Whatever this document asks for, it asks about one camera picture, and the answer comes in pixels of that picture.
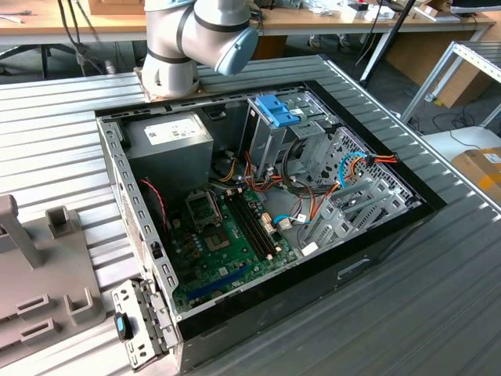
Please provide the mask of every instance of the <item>metal work table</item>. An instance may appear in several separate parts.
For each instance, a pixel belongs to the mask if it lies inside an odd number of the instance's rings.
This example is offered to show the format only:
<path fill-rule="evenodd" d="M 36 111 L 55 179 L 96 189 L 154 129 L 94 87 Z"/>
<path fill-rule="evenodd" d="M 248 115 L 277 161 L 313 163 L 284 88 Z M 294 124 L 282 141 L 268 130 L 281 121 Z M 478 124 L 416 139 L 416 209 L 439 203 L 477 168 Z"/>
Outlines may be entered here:
<path fill-rule="evenodd" d="M 385 263 L 193 375 L 495 374 L 501 369 L 501 208 L 339 68 L 318 56 L 202 68 L 210 92 L 316 79 L 450 205 Z M 138 266 L 108 185 L 92 110 L 137 103 L 134 74 L 0 86 L 0 193 L 28 220 L 78 210 L 105 306 Z M 132 374 L 111 318 L 0 374 Z M 169 374 L 170 359 L 144 374 Z"/>

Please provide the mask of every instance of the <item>red cable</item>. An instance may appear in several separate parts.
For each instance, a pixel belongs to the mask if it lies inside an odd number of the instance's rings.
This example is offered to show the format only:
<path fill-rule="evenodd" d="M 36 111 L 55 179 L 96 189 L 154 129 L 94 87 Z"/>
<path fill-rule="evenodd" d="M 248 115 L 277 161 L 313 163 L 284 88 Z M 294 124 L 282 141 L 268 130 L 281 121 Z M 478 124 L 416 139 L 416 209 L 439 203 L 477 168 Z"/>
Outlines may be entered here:
<path fill-rule="evenodd" d="M 160 202 L 160 206 L 162 208 L 162 216 L 163 216 L 162 220 L 164 222 L 164 229 L 165 231 L 167 231 L 167 214 L 165 213 L 164 201 L 162 200 L 160 192 L 158 192 L 157 188 L 155 188 L 155 186 L 152 183 L 146 181 L 145 179 L 140 179 L 139 181 L 143 184 L 146 184 L 157 195 L 158 201 Z"/>

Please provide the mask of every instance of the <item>blue drive bay latch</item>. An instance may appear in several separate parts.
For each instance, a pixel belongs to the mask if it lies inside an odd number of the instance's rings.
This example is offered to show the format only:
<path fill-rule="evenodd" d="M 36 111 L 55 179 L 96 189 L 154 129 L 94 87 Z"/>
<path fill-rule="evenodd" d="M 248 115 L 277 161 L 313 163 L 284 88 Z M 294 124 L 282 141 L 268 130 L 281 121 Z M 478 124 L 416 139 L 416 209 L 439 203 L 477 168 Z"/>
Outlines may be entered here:
<path fill-rule="evenodd" d="M 257 96 L 256 104 L 272 119 L 273 124 L 277 128 L 301 122 L 301 119 L 292 115 L 287 109 L 286 104 L 280 102 L 274 95 Z"/>

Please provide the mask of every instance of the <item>ram slot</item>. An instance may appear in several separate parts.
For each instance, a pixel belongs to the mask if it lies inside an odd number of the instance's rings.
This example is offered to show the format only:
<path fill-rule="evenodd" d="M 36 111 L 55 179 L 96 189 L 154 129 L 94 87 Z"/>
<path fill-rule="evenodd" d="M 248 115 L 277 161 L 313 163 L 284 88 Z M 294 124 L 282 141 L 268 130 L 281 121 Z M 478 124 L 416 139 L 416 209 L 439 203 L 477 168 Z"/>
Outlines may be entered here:
<path fill-rule="evenodd" d="M 250 243 L 258 260 L 263 261 L 267 255 L 276 253 L 275 247 L 263 230 L 261 223 L 256 219 L 254 213 L 248 208 L 247 202 L 241 196 L 227 198 L 226 206 L 228 206 L 237 225 Z"/>

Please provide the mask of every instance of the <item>sticker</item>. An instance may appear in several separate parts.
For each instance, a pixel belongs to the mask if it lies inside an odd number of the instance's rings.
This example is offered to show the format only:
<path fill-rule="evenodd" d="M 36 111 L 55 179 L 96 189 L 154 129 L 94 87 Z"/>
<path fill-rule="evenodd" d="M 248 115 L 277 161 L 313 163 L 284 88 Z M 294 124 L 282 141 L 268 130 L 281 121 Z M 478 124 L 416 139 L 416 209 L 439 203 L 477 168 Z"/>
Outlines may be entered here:
<path fill-rule="evenodd" d="M 294 108 L 293 110 L 289 111 L 292 115 L 302 115 L 304 112 L 300 108 Z"/>
<path fill-rule="evenodd" d="M 491 163 L 501 163 L 501 157 L 494 153 L 485 153 L 484 156 L 489 159 Z"/>
<path fill-rule="evenodd" d="M 191 119 L 168 121 L 162 124 L 150 125 L 144 128 L 144 132 L 152 145 L 205 135 L 205 130 Z"/>
<path fill-rule="evenodd" d="M 306 215 L 304 215 L 304 214 L 298 214 L 296 220 L 298 222 L 305 223 L 306 222 Z"/>

